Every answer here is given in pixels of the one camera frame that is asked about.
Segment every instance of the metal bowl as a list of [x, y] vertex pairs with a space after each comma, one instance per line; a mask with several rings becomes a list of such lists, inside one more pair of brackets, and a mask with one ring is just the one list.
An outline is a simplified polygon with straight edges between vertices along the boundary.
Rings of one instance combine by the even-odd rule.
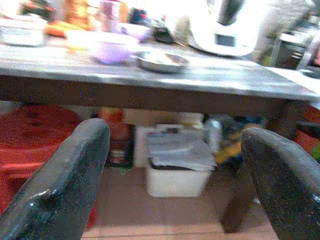
[[143, 51], [136, 55], [138, 66], [158, 73], [180, 73], [189, 64], [189, 61], [179, 55]]

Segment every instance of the wooden table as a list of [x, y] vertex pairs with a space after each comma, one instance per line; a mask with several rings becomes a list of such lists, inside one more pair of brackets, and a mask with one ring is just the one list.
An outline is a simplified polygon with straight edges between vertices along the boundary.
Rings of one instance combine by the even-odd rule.
[[[37, 104], [260, 116], [268, 128], [293, 138], [296, 122], [309, 102], [320, 96], [241, 57], [218, 57], [190, 47], [144, 43], [140, 50], [160, 49], [186, 57], [180, 74], [160, 74], [137, 67], [134, 58], [103, 65], [85, 53], [68, 53], [64, 39], [29, 48], [0, 44], [0, 100]], [[253, 197], [245, 168], [239, 192], [222, 224], [237, 230]]]

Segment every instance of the red plastic stool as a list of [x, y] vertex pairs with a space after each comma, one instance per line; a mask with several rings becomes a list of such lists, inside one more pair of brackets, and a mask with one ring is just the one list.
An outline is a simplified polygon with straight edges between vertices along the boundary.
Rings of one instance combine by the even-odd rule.
[[[0, 214], [80, 122], [76, 113], [56, 105], [25, 106], [0, 117]], [[94, 207], [87, 228], [95, 212]]]

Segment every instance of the white kitchen appliance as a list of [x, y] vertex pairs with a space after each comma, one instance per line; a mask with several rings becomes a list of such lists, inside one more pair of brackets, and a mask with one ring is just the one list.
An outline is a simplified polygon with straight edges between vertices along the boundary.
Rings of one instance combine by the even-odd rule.
[[205, 52], [244, 56], [257, 43], [256, 0], [197, 0], [189, 8], [188, 43]]

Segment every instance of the purple bowl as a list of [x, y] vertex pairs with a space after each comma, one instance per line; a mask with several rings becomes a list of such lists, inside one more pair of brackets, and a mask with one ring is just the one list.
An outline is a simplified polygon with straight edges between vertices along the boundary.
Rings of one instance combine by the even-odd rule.
[[151, 32], [150, 28], [147, 26], [130, 23], [119, 23], [118, 27], [121, 34], [126, 34], [139, 39], [140, 42], [147, 39]]
[[95, 32], [92, 38], [91, 54], [105, 64], [125, 61], [137, 50], [139, 40], [128, 35]]

